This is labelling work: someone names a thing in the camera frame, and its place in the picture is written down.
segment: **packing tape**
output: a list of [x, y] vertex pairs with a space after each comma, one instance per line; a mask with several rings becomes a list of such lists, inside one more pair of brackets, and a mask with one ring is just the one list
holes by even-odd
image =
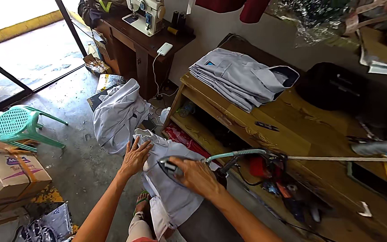
[[25, 194], [28, 194], [28, 192], [35, 186], [35, 182], [37, 182], [37, 178], [35, 175], [30, 171], [29, 167], [26, 165], [26, 163], [22, 160], [22, 158], [19, 156], [19, 152], [12, 152], [9, 151], [11, 155], [14, 155], [16, 157], [17, 161], [19, 162], [19, 166], [22, 169], [23, 173], [28, 177], [29, 184], [28, 186], [19, 194], [16, 201], [19, 201], [20, 199], [24, 198]]

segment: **white shirt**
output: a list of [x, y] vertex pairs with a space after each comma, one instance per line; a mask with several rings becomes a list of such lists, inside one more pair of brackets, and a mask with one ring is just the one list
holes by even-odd
[[149, 130], [136, 129], [134, 139], [137, 136], [141, 137], [139, 145], [147, 140], [151, 140], [154, 144], [143, 167], [146, 178], [144, 187], [151, 196], [156, 195], [160, 198], [171, 225], [179, 226], [197, 210], [204, 198], [170, 179], [159, 167], [157, 160], [164, 156], [185, 156], [192, 160], [200, 160], [204, 157], [188, 150], [183, 144], [166, 140]]
[[110, 154], [125, 154], [134, 129], [147, 118], [150, 103], [138, 94], [140, 86], [130, 79], [93, 112], [95, 137]]
[[189, 70], [246, 112], [274, 101], [299, 78], [288, 66], [268, 67], [248, 55], [221, 48], [210, 51]]

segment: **wooden table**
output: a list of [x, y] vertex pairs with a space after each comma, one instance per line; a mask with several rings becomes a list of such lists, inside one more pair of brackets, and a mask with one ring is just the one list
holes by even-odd
[[[126, 8], [122, 9], [117, 17], [101, 19], [96, 30], [108, 41], [106, 49], [109, 56], [104, 56], [104, 61], [116, 74], [124, 76], [125, 79], [137, 80], [140, 84], [140, 95], [148, 100], [156, 95], [157, 84], [161, 85], [168, 78], [174, 54], [194, 40], [195, 36], [175, 36], [169, 33], [166, 29], [170, 22], [164, 19], [165, 28], [149, 37], [122, 19], [131, 12]], [[158, 49], [165, 42], [173, 47], [155, 62], [156, 84], [152, 64]]]
[[[237, 37], [224, 42], [221, 48], [248, 54], [268, 66], [289, 65]], [[190, 73], [185, 74], [181, 81], [182, 85], [164, 127], [169, 122], [174, 122], [211, 155], [230, 150], [223, 147], [212, 131], [193, 115], [182, 118], [175, 112], [186, 100], [193, 101], [250, 146], [283, 151], [289, 156], [357, 157], [358, 155], [350, 149], [346, 135], [365, 137], [365, 132], [354, 118], [344, 113], [314, 107], [298, 96], [293, 88], [283, 92], [276, 101], [254, 108], [249, 114]], [[280, 131], [261, 128], [255, 125], [255, 121], [276, 126]], [[227, 160], [220, 159], [219, 162], [225, 163]], [[386, 179], [381, 163], [357, 162], [357, 164]], [[240, 165], [246, 179], [251, 183], [258, 181], [258, 178], [249, 174], [249, 164]], [[345, 162], [289, 160], [287, 173], [332, 207], [333, 214], [323, 216], [321, 223], [317, 225], [318, 233], [338, 242], [387, 242], [387, 201], [349, 178]], [[293, 218], [280, 198], [262, 190], [260, 186], [249, 188], [280, 217], [289, 223], [304, 227]], [[361, 201], [368, 204], [373, 217], [358, 214], [364, 211]], [[321, 241], [311, 234], [299, 232], [308, 240]]]

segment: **green plastic stool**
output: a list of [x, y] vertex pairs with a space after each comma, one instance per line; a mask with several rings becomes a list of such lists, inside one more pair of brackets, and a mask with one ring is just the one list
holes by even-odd
[[64, 148], [64, 144], [37, 133], [36, 129], [41, 129], [43, 127], [42, 124], [38, 123], [38, 117], [40, 115], [44, 115], [61, 122], [62, 124], [68, 125], [68, 122], [36, 108], [27, 105], [16, 105], [0, 116], [0, 142], [32, 152], [37, 152], [37, 149], [17, 141], [30, 139], [61, 149]]

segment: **white sewing machine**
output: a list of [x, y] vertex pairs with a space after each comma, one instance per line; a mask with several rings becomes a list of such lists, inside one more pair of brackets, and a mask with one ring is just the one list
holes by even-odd
[[164, 0], [126, 0], [131, 14], [122, 19], [147, 36], [164, 28]]

